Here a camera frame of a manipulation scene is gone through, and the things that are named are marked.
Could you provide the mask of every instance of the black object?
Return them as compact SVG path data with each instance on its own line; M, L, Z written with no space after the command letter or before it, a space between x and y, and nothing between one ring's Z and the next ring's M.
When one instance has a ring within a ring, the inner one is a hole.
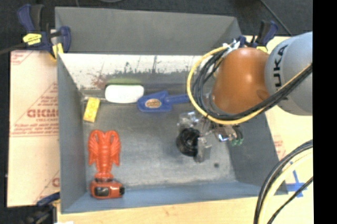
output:
M176 144L180 152L188 157L195 157L198 153L198 138L200 132L193 128L184 129L179 133Z

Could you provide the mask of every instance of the blue plastic scoop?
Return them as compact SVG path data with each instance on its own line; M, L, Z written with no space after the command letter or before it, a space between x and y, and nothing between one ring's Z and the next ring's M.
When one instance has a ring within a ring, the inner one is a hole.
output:
M168 91L145 95L138 99L137 107L142 112L168 112L173 104L189 102L187 94L169 95Z

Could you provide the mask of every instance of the orange lobster toy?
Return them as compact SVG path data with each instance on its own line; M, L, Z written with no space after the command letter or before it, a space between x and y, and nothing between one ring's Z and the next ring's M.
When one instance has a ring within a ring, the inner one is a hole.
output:
M120 198L124 187L110 173L112 164L120 165L121 142L114 130L93 130L88 140L89 165L96 162L97 173L90 183L91 195L98 199Z

